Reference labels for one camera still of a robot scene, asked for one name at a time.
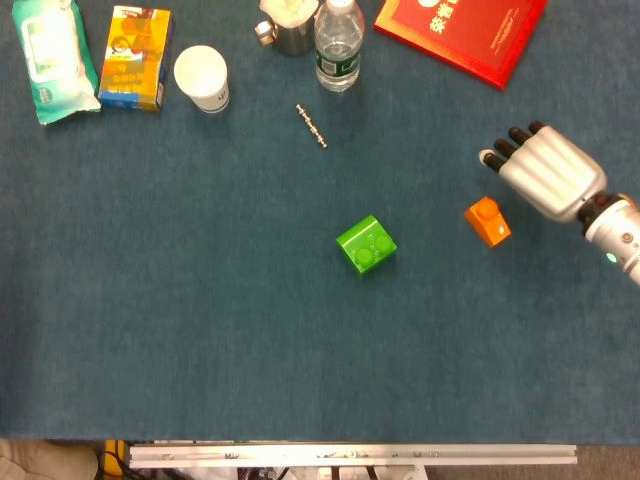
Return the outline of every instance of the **robotic hand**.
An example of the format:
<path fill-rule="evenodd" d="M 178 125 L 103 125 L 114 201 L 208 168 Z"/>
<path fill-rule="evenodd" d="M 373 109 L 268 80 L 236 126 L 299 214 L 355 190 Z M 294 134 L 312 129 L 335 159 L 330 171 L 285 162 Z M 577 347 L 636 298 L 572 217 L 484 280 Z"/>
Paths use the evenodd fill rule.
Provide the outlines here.
<path fill-rule="evenodd" d="M 517 144 L 499 139 L 480 161 L 497 172 L 544 216 L 579 220 L 583 234 L 640 285 L 640 210 L 622 194 L 605 192 L 607 177 L 586 153 L 540 122 L 531 134 L 511 128 Z"/>

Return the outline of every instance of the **cardboard box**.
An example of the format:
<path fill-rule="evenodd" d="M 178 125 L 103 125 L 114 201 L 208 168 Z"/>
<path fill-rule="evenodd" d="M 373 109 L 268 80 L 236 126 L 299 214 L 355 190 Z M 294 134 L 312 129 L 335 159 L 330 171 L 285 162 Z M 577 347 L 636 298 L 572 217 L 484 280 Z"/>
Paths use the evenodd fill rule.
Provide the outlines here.
<path fill-rule="evenodd" d="M 386 0 L 374 28 L 505 89 L 547 0 Z"/>
<path fill-rule="evenodd" d="M 169 10 L 113 8 L 98 91 L 104 105 L 160 110 L 172 31 Z"/>

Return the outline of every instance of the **metal cup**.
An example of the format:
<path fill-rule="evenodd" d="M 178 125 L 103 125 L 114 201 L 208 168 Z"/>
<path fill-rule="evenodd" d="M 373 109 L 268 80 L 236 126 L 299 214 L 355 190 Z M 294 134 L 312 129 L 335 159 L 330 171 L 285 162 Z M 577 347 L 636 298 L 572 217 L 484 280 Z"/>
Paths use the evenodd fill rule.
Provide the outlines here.
<path fill-rule="evenodd" d="M 278 25 L 272 18 L 260 22 L 256 28 L 256 35 L 263 47 L 273 45 L 278 51 L 289 56 L 302 55 L 313 48 L 313 27 L 315 12 L 305 22 L 293 28 Z"/>

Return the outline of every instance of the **orange lego brick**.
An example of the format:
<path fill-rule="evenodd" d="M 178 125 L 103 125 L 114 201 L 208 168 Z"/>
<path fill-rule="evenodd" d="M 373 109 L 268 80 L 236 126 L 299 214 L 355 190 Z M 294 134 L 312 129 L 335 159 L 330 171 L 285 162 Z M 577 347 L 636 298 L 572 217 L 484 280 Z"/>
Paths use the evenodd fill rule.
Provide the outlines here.
<path fill-rule="evenodd" d="M 473 229 L 490 247 L 495 247 L 511 235 L 509 225 L 505 221 L 496 201 L 489 197 L 482 198 L 464 212 Z"/>

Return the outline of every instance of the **water bottle label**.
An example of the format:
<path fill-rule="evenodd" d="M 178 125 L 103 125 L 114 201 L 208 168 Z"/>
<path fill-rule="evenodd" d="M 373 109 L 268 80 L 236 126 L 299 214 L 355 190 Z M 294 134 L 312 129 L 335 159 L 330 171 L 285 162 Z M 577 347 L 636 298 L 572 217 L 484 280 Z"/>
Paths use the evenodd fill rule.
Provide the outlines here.
<path fill-rule="evenodd" d="M 358 66 L 360 66 L 360 52 L 336 62 L 323 57 L 322 54 L 316 50 L 316 63 L 320 70 L 326 75 L 330 77 L 344 77 L 345 75 L 355 72 Z"/>

